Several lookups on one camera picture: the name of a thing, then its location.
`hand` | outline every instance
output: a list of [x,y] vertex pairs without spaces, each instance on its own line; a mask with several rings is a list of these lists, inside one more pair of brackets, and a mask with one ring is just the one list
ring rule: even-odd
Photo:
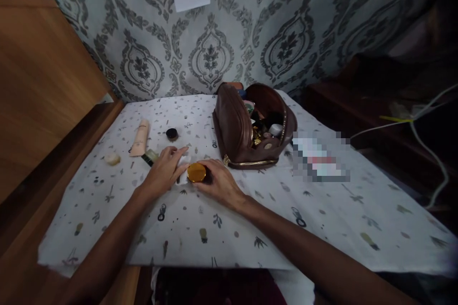
[[174,146],[166,147],[154,162],[143,183],[135,190],[136,194],[146,201],[154,201],[175,183],[177,178],[189,167],[183,164],[177,167],[180,157],[188,150],[188,147],[177,149]]
[[238,211],[246,201],[246,195],[240,190],[232,174],[219,160],[203,160],[198,163],[203,164],[210,169],[213,183],[211,185],[204,183],[195,183],[199,191],[209,195],[220,204]]

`brown cosmetic bag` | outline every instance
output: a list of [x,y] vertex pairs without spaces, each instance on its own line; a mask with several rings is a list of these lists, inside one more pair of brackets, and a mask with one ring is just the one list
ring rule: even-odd
[[268,113],[283,114],[283,131],[278,140],[263,139],[254,148],[250,115],[237,90],[223,84],[218,89],[218,99],[213,111],[213,122],[219,152],[226,166],[235,169],[264,169],[274,166],[283,149],[291,142],[297,130],[294,113],[286,106],[281,96],[271,87],[256,83],[246,89],[247,100],[255,103],[264,117]]

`gold jar lid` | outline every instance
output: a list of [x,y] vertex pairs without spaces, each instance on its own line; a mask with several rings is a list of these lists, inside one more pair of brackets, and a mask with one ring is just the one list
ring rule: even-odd
[[202,182],[205,175],[207,175],[207,171],[200,163],[193,163],[187,168],[187,178],[191,182]]

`cream tube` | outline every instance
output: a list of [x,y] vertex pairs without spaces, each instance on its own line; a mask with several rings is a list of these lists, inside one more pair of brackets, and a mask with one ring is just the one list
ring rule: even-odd
[[142,156],[146,150],[146,139],[148,138],[149,121],[142,119],[138,126],[137,134],[135,135],[134,144],[130,150],[130,157]]

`white cable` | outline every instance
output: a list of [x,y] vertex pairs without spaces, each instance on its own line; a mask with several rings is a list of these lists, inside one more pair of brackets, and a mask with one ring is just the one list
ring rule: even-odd
[[434,190],[433,192],[433,195],[431,196],[431,199],[429,200],[429,204],[425,206],[425,208],[427,210],[429,210],[430,208],[432,208],[436,202],[436,198],[437,196],[439,195],[439,193],[442,191],[442,189],[447,185],[448,181],[449,181],[449,177],[448,177],[448,173],[447,173],[447,170],[445,169],[445,166],[444,164],[442,163],[442,161],[439,159],[439,157],[434,153],[434,151],[432,151],[431,149],[429,149],[426,144],[423,143],[423,141],[420,139],[420,136],[418,135],[418,133],[416,132],[416,128],[415,128],[415,125],[414,125],[414,122],[410,122],[410,127],[412,129],[412,132],[414,133],[414,136],[416,138],[416,140],[418,141],[418,143],[420,143],[420,145],[425,148],[425,150],[431,154],[431,156],[433,156],[437,162],[437,164],[439,165],[440,167],[440,170],[442,171],[442,174],[444,175],[444,180],[441,182],[441,184]]
[[452,89],[454,89],[455,87],[458,87],[458,83],[454,84],[453,86],[450,86],[448,87],[446,90],[442,91],[441,93],[439,93],[438,95],[435,96],[435,98],[433,98],[433,100],[431,100],[425,107],[423,107],[421,109],[420,112],[418,112],[415,116],[414,116],[414,120],[415,119],[418,119],[420,118],[421,114],[426,111],[428,108],[431,107],[432,104],[434,104],[442,95],[444,95],[445,93],[447,93],[448,91],[451,91]]
[[394,122],[394,123],[389,123],[389,124],[387,124],[387,125],[376,126],[376,127],[372,128],[372,129],[367,129],[367,130],[364,130],[364,131],[355,133],[353,136],[350,137],[350,141],[351,141],[353,138],[355,138],[356,136],[359,136],[360,134],[365,133],[365,132],[369,132],[369,131],[372,131],[372,130],[381,129],[381,128],[384,128],[384,127],[387,127],[387,126],[393,126],[393,125],[405,124],[405,123],[407,123],[407,122]]
[[[448,87],[447,89],[443,90],[441,93],[439,93],[436,97],[434,97],[425,107],[423,107],[420,112],[418,112],[412,119],[410,123],[410,128],[412,129],[412,132],[416,138],[416,140],[418,141],[418,143],[420,143],[420,145],[425,148],[425,150],[431,154],[431,156],[433,156],[437,162],[437,164],[439,165],[439,168],[440,170],[442,171],[442,174],[444,175],[444,180],[440,183],[440,185],[434,190],[433,192],[433,195],[431,196],[431,199],[429,201],[429,204],[427,206],[425,206],[425,209],[430,209],[434,206],[435,202],[436,202],[436,199],[437,199],[437,196],[439,196],[440,192],[444,189],[444,187],[448,184],[449,182],[449,177],[448,177],[448,173],[447,173],[447,170],[445,169],[445,165],[442,163],[442,161],[439,159],[439,157],[434,153],[434,151],[432,151],[431,149],[429,149],[426,144],[423,143],[423,141],[420,139],[420,137],[418,136],[418,132],[416,131],[416,128],[415,128],[415,125],[414,125],[414,121],[417,120],[418,118],[422,117],[422,114],[427,111],[431,106],[432,104],[434,104],[442,95],[444,95],[445,93],[447,93],[448,91],[451,91],[452,89],[454,89],[455,87],[458,87],[458,83],[454,84],[453,86],[450,86]],[[397,124],[403,124],[405,122],[395,122],[395,123],[390,123],[390,124],[387,124],[387,125],[382,125],[382,126],[377,126],[377,127],[374,127],[372,129],[368,129],[368,130],[364,130],[364,131],[361,131],[361,132],[358,132],[356,134],[354,134],[353,136],[350,137],[350,140],[362,133],[365,133],[365,132],[368,132],[368,131],[372,131],[372,130],[377,130],[377,129],[381,129],[381,128],[384,128],[386,126],[392,126],[392,125],[397,125]]]

